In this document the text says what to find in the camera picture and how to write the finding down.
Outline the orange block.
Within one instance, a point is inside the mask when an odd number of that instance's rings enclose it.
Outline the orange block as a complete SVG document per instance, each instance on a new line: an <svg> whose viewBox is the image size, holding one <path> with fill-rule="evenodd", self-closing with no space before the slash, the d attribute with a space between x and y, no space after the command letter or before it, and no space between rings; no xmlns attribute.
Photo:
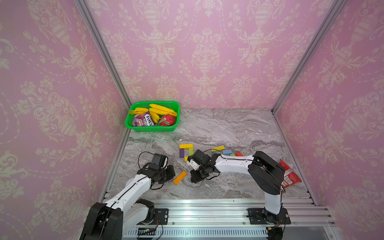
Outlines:
<svg viewBox="0 0 384 240"><path fill-rule="evenodd" d="M178 185L185 177L187 176L187 172L181 172L174 180L173 183Z"/></svg>

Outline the aluminium mounting rail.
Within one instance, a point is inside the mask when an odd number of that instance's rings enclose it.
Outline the aluminium mounting rail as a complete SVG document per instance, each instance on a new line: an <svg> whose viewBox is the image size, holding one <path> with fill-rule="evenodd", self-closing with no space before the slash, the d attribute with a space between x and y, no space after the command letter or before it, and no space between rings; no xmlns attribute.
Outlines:
<svg viewBox="0 0 384 240"><path fill-rule="evenodd" d="M230 226L250 223L248 210L262 209L265 200L251 199L201 199L201 200L156 200L157 205L166 207L171 222L181 225L206 224L208 226ZM292 224L333 225L329 210L315 206L311 199L286 199L283 207L288 211Z"/></svg>

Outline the red dragon fruit toy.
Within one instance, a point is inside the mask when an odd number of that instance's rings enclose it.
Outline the red dragon fruit toy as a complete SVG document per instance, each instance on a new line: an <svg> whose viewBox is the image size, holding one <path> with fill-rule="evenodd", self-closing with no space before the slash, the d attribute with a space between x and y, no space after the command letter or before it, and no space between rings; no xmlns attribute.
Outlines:
<svg viewBox="0 0 384 240"><path fill-rule="evenodd" d="M162 127L171 127L176 123L176 120L177 118L175 116L164 115L158 120L157 125Z"/></svg>

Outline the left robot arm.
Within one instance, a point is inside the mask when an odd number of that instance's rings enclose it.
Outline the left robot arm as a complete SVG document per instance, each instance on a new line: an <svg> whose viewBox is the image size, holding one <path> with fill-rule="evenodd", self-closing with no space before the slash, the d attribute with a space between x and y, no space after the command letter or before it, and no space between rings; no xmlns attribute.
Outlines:
<svg viewBox="0 0 384 240"><path fill-rule="evenodd" d="M90 208L80 239L121 240L137 224L150 224L156 219L154 203L141 196L155 183L164 184L175 176L172 165L158 169L146 164L116 196Z"/></svg>

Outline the green plastic basket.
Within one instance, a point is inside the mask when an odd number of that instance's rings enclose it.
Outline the green plastic basket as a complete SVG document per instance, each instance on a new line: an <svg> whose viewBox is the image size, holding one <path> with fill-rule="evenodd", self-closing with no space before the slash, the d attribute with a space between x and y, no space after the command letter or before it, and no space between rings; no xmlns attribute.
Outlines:
<svg viewBox="0 0 384 240"><path fill-rule="evenodd" d="M134 103L125 120L135 132L172 132L179 124L181 105L175 101L141 101Z"/></svg>

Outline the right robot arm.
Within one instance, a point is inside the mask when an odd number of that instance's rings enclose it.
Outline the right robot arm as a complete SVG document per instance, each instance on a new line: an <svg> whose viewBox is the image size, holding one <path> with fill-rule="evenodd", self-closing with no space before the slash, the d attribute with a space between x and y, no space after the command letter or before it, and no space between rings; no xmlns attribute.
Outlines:
<svg viewBox="0 0 384 240"><path fill-rule="evenodd" d="M249 156L226 156L215 153L212 156L197 150L187 157L187 165L193 169L191 182L196 184L203 180L211 180L211 174L218 177L221 173L241 173L251 176L265 194L265 205L262 209L249 210L249 219L261 220L262 224L289 225L288 211L283 207L282 194L285 169L264 152L257 151Z"/></svg>

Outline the red snack bag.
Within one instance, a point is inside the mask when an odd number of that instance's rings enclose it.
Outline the red snack bag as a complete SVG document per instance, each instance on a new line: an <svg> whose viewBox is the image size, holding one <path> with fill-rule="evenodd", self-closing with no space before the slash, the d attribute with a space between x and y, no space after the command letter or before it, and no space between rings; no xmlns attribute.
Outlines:
<svg viewBox="0 0 384 240"><path fill-rule="evenodd" d="M283 179L283 187L287 188L297 183L301 183L302 179L293 171L293 169L283 160L280 160L280 165L284 168L285 174Z"/></svg>

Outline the yellow block top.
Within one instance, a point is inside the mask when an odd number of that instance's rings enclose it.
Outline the yellow block top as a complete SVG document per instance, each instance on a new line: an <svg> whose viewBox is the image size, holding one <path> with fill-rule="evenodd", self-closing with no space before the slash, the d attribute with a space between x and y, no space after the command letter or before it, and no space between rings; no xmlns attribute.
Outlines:
<svg viewBox="0 0 384 240"><path fill-rule="evenodd" d="M193 144L183 144L179 145L179 149L192 149L194 147Z"/></svg>

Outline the purple snack packet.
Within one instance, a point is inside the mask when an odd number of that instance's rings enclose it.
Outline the purple snack packet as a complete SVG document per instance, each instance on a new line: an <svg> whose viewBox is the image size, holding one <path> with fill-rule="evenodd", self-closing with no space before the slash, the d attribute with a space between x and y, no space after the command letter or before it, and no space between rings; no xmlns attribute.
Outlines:
<svg viewBox="0 0 384 240"><path fill-rule="evenodd" d="M155 126L155 121L153 120L149 111L138 114L133 118L132 121L133 127L152 127Z"/></svg>

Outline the yellow banana bunch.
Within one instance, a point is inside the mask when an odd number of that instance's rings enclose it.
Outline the yellow banana bunch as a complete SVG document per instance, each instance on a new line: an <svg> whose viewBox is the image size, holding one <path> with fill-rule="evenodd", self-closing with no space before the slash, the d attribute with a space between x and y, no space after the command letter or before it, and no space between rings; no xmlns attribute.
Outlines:
<svg viewBox="0 0 384 240"><path fill-rule="evenodd" d="M178 116L178 113L175 112L174 110L160 106L160 105L157 105L157 104L150 104L149 109L147 109L147 108L135 108L134 110L130 110L129 114L130 115L138 115L138 114L143 114L147 111L150 112L155 123L158 122L158 120L160 119L160 116L164 116L164 115L172 115L175 117Z"/></svg>

